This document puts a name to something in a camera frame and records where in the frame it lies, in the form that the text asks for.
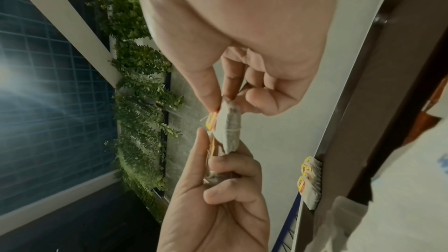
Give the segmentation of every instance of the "yellow tag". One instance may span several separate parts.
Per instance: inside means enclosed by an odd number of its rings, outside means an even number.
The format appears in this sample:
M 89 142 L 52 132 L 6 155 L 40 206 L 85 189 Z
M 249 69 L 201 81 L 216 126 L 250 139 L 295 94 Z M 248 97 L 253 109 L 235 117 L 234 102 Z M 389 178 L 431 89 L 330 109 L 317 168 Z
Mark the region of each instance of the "yellow tag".
M 301 176 L 297 182 L 297 187 L 299 188 L 299 192 L 303 193 L 305 190 L 305 180 L 303 179 L 303 176 Z
M 306 164 L 302 164 L 302 166 L 300 167 L 300 170 L 302 172 L 302 174 L 305 174 L 307 172 L 313 172 L 313 169 L 309 166 L 307 166 Z
M 207 127 L 208 130 L 215 129 L 217 117 L 218 117 L 217 112 L 212 112 L 209 114 L 209 117 L 207 118 L 207 122 L 205 123 L 205 127 Z

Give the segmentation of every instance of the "hanging plant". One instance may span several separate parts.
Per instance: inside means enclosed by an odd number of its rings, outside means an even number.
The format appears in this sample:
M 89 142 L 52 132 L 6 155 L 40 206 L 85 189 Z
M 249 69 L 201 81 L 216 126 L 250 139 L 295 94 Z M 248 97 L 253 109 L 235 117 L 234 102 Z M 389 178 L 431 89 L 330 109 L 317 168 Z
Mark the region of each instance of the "hanging plant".
M 180 135 L 165 123 L 164 111 L 183 105 L 182 96 L 168 91 L 164 84 L 171 63 L 160 51 L 135 42 L 151 39 L 139 0 L 92 0 L 87 5 L 101 10 L 97 18 L 100 27 L 115 39 L 117 56 L 111 64 L 123 75 L 114 96 L 120 128 L 115 141 L 116 163 L 126 187 L 161 222 L 165 210 L 154 197 L 154 189 L 163 191 L 166 183 L 160 167 L 166 148 L 161 133 L 169 138 Z

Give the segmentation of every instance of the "hand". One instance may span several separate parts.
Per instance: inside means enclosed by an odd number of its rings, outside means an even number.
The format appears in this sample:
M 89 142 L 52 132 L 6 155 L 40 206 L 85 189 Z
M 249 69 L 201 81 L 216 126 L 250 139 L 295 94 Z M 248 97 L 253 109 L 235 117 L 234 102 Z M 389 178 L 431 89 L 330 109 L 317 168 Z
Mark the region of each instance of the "hand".
M 297 104 L 317 73 L 336 0 L 140 0 L 149 31 L 209 112 Z M 221 92 L 213 64 L 222 58 Z M 240 91 L 243 80 L 247 84 Z
M 241 178 L 210 188 L 204 184 L 209 137 L 198 129 L 182 176 L 163 220 L 158 252 L 266 252 L 269 216 L 261 194 L 261 166 L 247 147 L 209 159 L 218 173 L 234 171 Z

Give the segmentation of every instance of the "climbing vine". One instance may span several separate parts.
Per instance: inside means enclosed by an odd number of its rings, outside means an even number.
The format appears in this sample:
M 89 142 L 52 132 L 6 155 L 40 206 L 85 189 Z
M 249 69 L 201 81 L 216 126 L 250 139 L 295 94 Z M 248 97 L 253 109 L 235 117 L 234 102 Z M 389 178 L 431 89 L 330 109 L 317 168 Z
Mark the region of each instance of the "climbing vine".
M 182 96 L 167 90 L 164 79 L 171 63 L 159 51 L 139 45 L 151 39 L 139 0 L 92 0 L 102 31 L 115 40 L 116 57 L 111 64 L 123 75 L 116 86 L 114 113 L 120 135 L 114 142 L 116 163 L 126 187 L 133 190 L 161 222 L 164 208 L 154 197 L 163 191 L 166 179 L 160 166 L 168 138 L 180 132 L 164 121 L 164 112 L 182 106 Z

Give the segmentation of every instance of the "green plant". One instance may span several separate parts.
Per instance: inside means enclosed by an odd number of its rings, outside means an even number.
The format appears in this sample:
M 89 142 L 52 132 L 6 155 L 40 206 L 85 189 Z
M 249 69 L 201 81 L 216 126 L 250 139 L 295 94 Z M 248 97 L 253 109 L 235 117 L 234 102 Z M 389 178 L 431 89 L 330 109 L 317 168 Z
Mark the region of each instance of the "green plant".
M 116 163 L 128 189 L 133 190 L 155 218 L 163 219 L 163 204 L 154 197 L 154 189 L 164 190 L 166 179 L 160 163 L 165 142 L 180 132 L 166 125 L 163 112 L 183 105 L 182 96 L 168 91 L 165 76 L 171 63 L 158 50 L 138 45 L 135 40 L 149 38 L 139 0 L 92 0 L 103 32 L 115 39 L 116 58 L 111 64 L 123 75 L 115 86 L 115 119 L 120 128 L 115 141 Z

